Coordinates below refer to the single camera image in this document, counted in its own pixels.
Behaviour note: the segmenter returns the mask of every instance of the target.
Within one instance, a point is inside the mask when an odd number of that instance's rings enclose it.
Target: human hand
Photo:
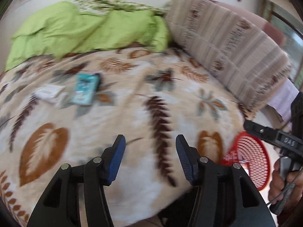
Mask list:
[[[279,175],[279,168],[280,168],[280,160],[277,160],[274,164],[274,171],[272,172],[272,181],[269,184],[270,190],[268,193],[268,199],[271,201],[274,199],[278,194],[282,192],[282,189],[284,188],[284,181]],[[291,183],[295,176],[299,172],[293,172],[289,173],[287,175],[287,182]],[[295,187],[292,191],[292,194],[290,195],[289,199],[287,200],[285,204],[284,211],[289,211],[292,209],[301,199],[303,192],[303,173],[299,175],[299,177],[295,181]],[[278,201],[283,199],[283,195],[280,195],[276,200],[272,202],[272,204],[275,204]]]

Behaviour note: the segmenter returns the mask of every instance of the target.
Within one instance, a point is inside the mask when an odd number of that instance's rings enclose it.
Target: green and white patterned fabric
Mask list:
[[[107,14],[112,10],[124,10],[127,12],[149,10],[154,15],[163,16],[168,11],[168,6],[163,8],[147,6],[145,4],[128,2],[125,0],[68,0],[75,3],[81,12]]]

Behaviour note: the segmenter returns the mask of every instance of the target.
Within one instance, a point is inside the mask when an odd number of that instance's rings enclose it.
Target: striped cushion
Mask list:
[[[264,105],[290,73],[287,56],[269,36],[209,0],[175,0],[166,21],[175,42],[249,111]]]

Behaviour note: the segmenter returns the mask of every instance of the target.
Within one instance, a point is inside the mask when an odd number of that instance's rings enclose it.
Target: blue gripper pad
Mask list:
[[[193,185],[198,173],[199,153],[195,148],[189,147],[183,135],[176,137],[176,149],[185,178]]]
[[[125,146],[125,137],[123,135],[118,135],[113,146],[106,148],[101,156],[102,160],[105,160],[103,166],[106,177],[103,179],[109,185],[116,179]]]

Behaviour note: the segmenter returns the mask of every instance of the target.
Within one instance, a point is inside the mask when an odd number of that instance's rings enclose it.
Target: blue package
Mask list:
[[[91,105],[99,81],[98,75],[78,73],[76,88],[71,102],[77,105]]]

